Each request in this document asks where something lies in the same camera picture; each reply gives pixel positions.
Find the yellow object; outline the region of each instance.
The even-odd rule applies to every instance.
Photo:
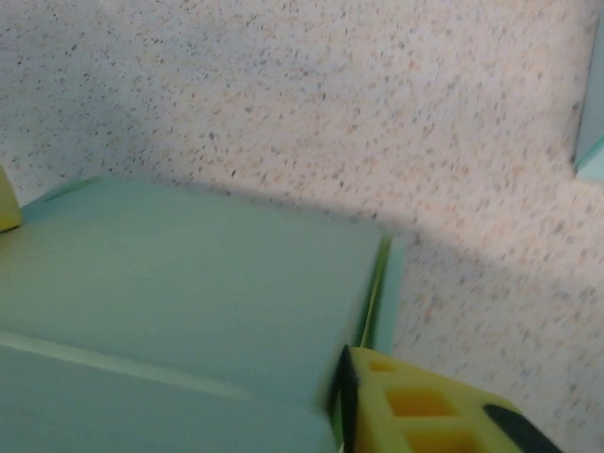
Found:
[[[16,228],[22,216],[19,203],[4,169],[0,166],[0,233]]]
[[[350,347],[356,382],[355,453],[559,451],[505,399],[370,349]],[[522,449],[485,407],[505,412]]]

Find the granite surface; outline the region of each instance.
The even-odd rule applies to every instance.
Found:
[[[396,355],[604,451],[604,190],[570,163],[598,0],[0,0],[21,202],[117,174],[410,241]]]

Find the foam block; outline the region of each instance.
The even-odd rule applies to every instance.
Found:
[[[0,361],[3,453],[337,451],[318,410],[183,389],[6,344]]]
[[[0,236],[1,330],[313,407],[356,343],[382,238],[373,226],[114,179],[23,213]]]
[[[509,401],[365,348],[340,377],[351,453],[562,453]]]
[[[604,181],[604,26],[596,33],[579,127],[575,166],[579,179]]]

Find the light green object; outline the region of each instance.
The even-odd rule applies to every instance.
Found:
[[[579,179],[604,181],[604,26],[600,24],[585,92],[575,166]]]
[[[337,451],[318,410],[231,399],[0,346],[3,453]]]

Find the square hole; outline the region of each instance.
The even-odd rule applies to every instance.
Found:
[[[407,442],[413,453],[485,453],[486,449],[468,431],[408,432]]]
[[[386,393],[396,417],[438,417],[455,415],[443,394],[431,389],[392,389]]]

